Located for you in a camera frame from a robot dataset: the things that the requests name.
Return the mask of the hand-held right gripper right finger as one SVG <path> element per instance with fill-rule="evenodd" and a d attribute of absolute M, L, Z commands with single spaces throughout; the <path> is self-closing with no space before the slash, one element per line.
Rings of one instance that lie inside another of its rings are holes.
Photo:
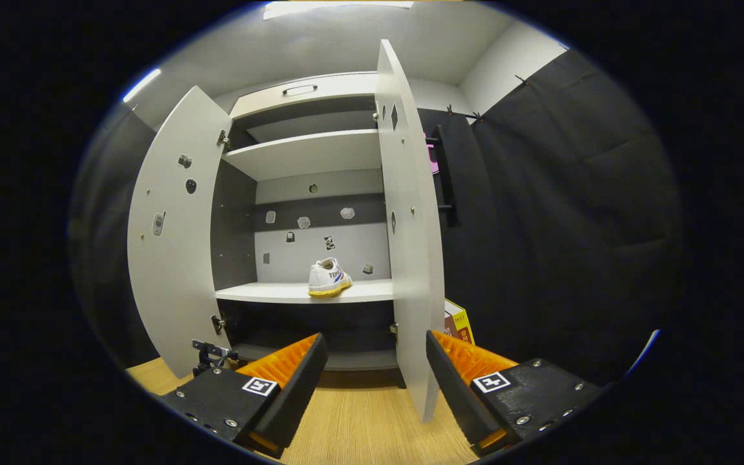
<path fill-rule="evenodd" d="M 605 391 L 540 357 L 514 362 L 437 331 L 426 332 L 426 358 L 479 457 L 546 435 Z"/>

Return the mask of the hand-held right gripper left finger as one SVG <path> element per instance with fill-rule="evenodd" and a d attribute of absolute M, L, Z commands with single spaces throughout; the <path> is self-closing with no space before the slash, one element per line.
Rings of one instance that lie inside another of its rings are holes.
<path fill-rule="evenodd" d="M 227 442 L 279 459 L 295 437 L 323 368 L 327 341 L 321 333 L 239 367 L 225 367 L 201 349 L 189 382 L 163 402 Z"/>

